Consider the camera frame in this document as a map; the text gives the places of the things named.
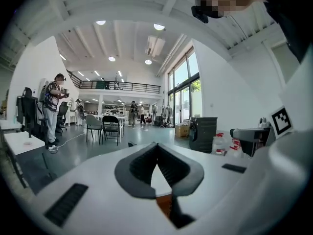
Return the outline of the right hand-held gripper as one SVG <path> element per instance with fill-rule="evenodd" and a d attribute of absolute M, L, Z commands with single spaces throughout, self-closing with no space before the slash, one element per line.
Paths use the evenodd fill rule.
<path fill-rule="evenodd" d="M 284 106 L 269 115 L 262 117 L 259 128 L 256 129 L 230 129 L 232 138 L 240 141 L 243 153 L 254 156 L 256 144 L 261 141 L 264 146 L 270 146 L 278 138 L 293 131 L 291 119 Z"/>

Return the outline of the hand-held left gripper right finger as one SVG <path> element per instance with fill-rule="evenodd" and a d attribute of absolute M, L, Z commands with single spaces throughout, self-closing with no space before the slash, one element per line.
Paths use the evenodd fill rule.
<path fill-rule="evenodd" d="M 157 165 L 174 196 L 193 194 L 204 179 L 200 163 L 161 143 L 157 145 Z"/>

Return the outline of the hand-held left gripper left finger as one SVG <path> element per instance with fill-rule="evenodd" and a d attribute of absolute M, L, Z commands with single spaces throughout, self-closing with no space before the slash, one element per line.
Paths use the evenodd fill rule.
<path fill-rule="evenodd" d="M 114 169 L 115 179 L 130 196 L 135 198 L 156 198 L 151 187 L 152 174 L 157 165 L 157 144 L 155 142 L 121 159 Z"/>

